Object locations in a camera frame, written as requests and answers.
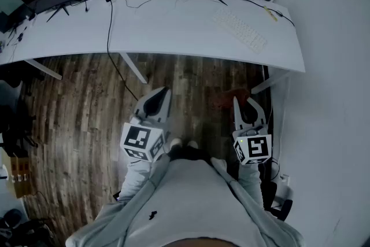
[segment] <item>wooden floor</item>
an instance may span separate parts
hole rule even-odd
[[[172,136],[194,138],[212,156],[225,158],[232,150],[232,109],[215,108],[221,92],[262,82],[262,67],[211,58],[133,55],[149,74],[142,84],[118,54],[112,54],[128,87],[137,97],[168,86],[173,91]],[[37,149],[29,150],[35,196],[26,197],[30,218],[50,218],[55,245],[95,219],[104,203],[120,190],[126,168],[119,151],[121,126],[135,100],[106,54],[52,57],[40,60],[62,73],[63,80],[34,79],[31,96],[22,99],[30,115]],[[254,97],[265,112],[264,92]]]

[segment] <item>marker cube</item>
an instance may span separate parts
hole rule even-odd
[[[120,147],[129,157],[154,162],[164,153],[162,129],[124,123]]]
[[[234,149],[242,165],[264,163],[272,155],[271,135],[237,137]]]

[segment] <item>person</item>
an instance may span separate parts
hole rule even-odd
[[[66,247],[297,247],[301,234],[264,211],[257,164],[240,165],[239,178],[224,160],[195,141],[155,163],[128,164],[119,200],[75,232]]]

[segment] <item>chair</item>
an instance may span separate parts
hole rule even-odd
[[[29,137],[31,135],[29,127],[32,121],[35,120],[35,116],[15,115],[9,106],[0,106],[0,115],[0,133],[2,133],[3,138],[3,143],[0,143],[0,147],[5,149],[14,147],[17,145],[18,140],[22,149],[24,149],[23,140],[32,147],[38,147],[38,144]]]
[[[244,105],[242,105],[241,111],[238,110],[238,100],[234,99],[234,117],[238,117],[235,120],[235,129],[238,130],[241,128],[242,125],[245,130],[247,130],[248,125],[251,125],[252,127],[256,127],[260,125],[263,129],[268,129],[264,111],[262,107],[259,106],[258,103],[256,103],[254,100],[249,98],[247,102],[244,102]],[[233,140],[236,138],[235,136],[240,133],[239,131],[236,131],[233,133]],[[260,164],[258,166],[258,169],[260,171],[260,178],[261,178],[261,191],[262,191],[262,198],[264,200],[264,209],[266,211],[269,211],[273,216],[276,216],[279,220],[285,221],[290,209],[293,205],[293,191],[290,187],[286,186],[286,193],[284,197],[278,197],[276,196],[276,192],[278,189],[278,185],[272,181],[271,179],[271,166],[272,166],[272,160],[268,160],[263,164]],[[275,207],[272,207],[273,202],[276,201],[279,203],[280,209],[276,209]]]
[[[0,66],[0,80],[6,81],[12,88],[18,87],[23,81],[27,95],[31,95],[29,89],[33,78],[44,80],[44,77],[34,67],[24,61]]]

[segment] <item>cable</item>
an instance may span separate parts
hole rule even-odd
[[[13,40],[13,38],[16,36],[16,32],[15,31],[12,31],[12,32],[14,32],[14,34],[13,34],[13,37],[11,38],[11,40],[6,44],[6,46],[9,46],[9,43]]]
[[[12,28],[12,31],[11,33],[9,34],[8,38],[12,35],[12,33],[14,32],[14,34],[17,34],[17,27],[15,27],[16,25],[13,26]]]
[[[253,3],[253,4],[255,4],[255,5],[257,5],[257,6],[259,6],[260,8],[264,8],[264,6],[263,5],[259,5],[258,3],[255,3],[255,2],[253,2],[253,1],[251,1],[251,0],[244,0],[244,1],[248,1],[248,2],[250,2],[250,3]],[[278,11],[276,11],[275,9],[270,9],[270,8],[267,8],[268,10],[271,10],[271,11],[273,11],[273,12],[275,12],[275,13],[277,13],[277,15],[278,16],[280,16],[280,17],[283,17],[283,18],[285,18],[285,19],[287,19],[294,27],[295,27],[295,25],[294,25],[294,23],[290,20],[290,19],[288,19],[286,16],[284,16],[282,13],[280,13],[280,12],[278,12]]]
[[[12,53],[12,55],[10,56],[8,63],[9,63],[10,61],[12,61],[11,63],[13,63],[13,61],[14,61],[14,54],[15,54],[16,49],[17,49],[17,44],[18,44],[18,42],[17,42],[17,43],[12,44],[12,46],[13,46],[13,53]]]
[[[88,12],[86,0],[85,0],[85,12]]]
[[[82,4],[82,3],[86,3],[87,1],[89,1],[89,0],[82,0],[82,1],[80,1],[80,2],[78,2],[78,3],[75,3],[75,4],[72,4],[72,1],[69,3],[69,5],[70,6],[77,6],[77,5],[80,5],[80,4]]]
[[[149,1],[151,1],[151,0],[147,0],[146,2],[143,2],[142,4],[140,4],[139,6],[130,6],[130,5],[128,5],[128,4],[127,4],[127,0],[125,0],[125,1],[126,1],[126,6],[127,6],[128,8],[131,8],[131,9],[138,9],[139,7],[141,7],[142,5],[146,4],[147,2],[149,2]]]
[[[117,70],[118,74],[121,76],[121,79],[122,79],[122,81],[123,81],[123,83],[124,83],[124,85],[125,85],[125,88],[126,88],[126,89],[131,93],[131,95],[132,95],[132,96],[133,96],[137,101],[139,101],[139,100],[137,99],[137,97],[133,94],[133,92],[132,92],[128,87],[127,87],[127,85],[126,85],[126,81],[123,79],[121,72],[119,71],[118,67],[116,66],[116,64],[114,63],[114,61],[113,61],[112,57],[110,56],[110,53],[109,53],[109,35],[110,35],[110,28],[112,27],[113,4],[112,4],[112,1],[111,1],[111,0],[106,0],[106,2],[110,2],[110,8],[111,8],[111,10],[110,10],[110,23],[109,23],[109,30],[108,30],[108,38],[107,38],[107,40],[106,40],[106,52],[108,53],[108,56],[109,56],[110,60],[112,61],[113,66],[114,66],[114,67],[115,67],[115,69]]]
[[[266,123],[267,127],[268,127],[268,124],[270,122],[271,115],[272,115],[272,107],[271,107],[270,115],[268,116],[268,120],[267,120],[267,123]]]
[[[277,168],[278,168],[277,169],[277,174],[273,178],[270,179],[270,181],[273,181],[276,177],[278,177],[278,176],[280,177],[280,175],[279,175],[280,174],[280,165],[274,159],[272,159],[271,161],[273,163],[275,163],[277,165]]]

